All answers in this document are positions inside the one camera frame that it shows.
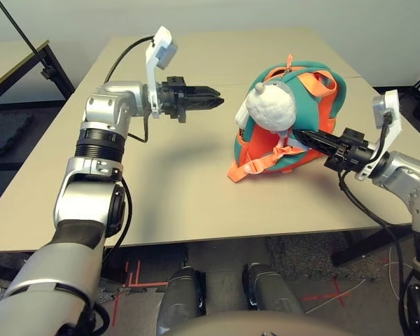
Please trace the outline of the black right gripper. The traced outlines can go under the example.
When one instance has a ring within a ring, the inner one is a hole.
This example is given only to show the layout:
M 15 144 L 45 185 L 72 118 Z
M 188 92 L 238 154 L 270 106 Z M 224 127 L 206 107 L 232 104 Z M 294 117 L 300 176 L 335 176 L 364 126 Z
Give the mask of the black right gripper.
M 296 130 L 295 137 L 305 146 L 327 155 L 324 166 L 336 172 L 359 172 L 374 153 L 364 134 L 350 128 L 345 128 L 341 136 L 321 130 Z

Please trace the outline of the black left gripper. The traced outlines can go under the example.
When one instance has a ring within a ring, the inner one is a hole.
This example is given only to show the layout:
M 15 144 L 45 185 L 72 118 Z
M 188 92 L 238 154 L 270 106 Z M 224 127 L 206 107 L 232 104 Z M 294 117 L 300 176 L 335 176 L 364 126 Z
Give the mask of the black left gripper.
M 160 84 L 161 113 L 179 123 L 186 122 L 186 111 L 208 111 L 224 103 L 219 91 L 209 86 L 186 86 L 184 77 L 168 76 Z

